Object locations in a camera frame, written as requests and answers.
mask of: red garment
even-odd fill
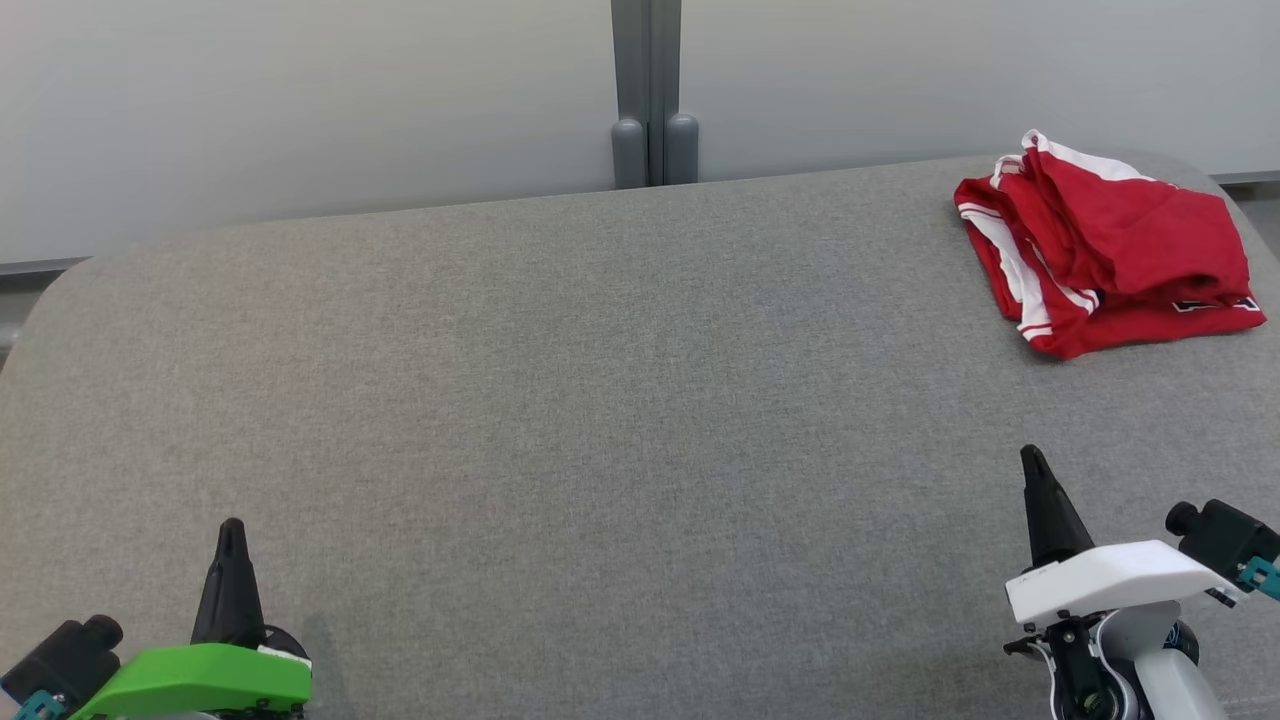
[[[1266,322],[1226,204],[1032,131],[1025,155],[955,202],[1001,313],[1036,350],[1075,357]]]

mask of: floor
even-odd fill
[[[1231,186],[1228,193],[1244,210],[1271,252],[1280,258],[1280,182]],[[50,273],[41,275],[22,279],[0,277],[0,368],[4,368],[8,351],[22,332],[27,314],[56,277]]]

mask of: green plastic part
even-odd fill
[[[287,712],[308,700],[311,667],[298,660],[233,644],[186,644],[140,652],[69,720],[251,707]]]

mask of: folded red jersey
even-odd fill
[[[1222,199],[1030,131],[1024,155],[955,202],[1001,313],[1036,350],[1075,357],[1266,322]]]

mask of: white panel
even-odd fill
[[[1280,169],[1275,0],[685,0],[701,179],[1073,147]]]
[[[599,0],[0,0],[0,263],[612,187]]]

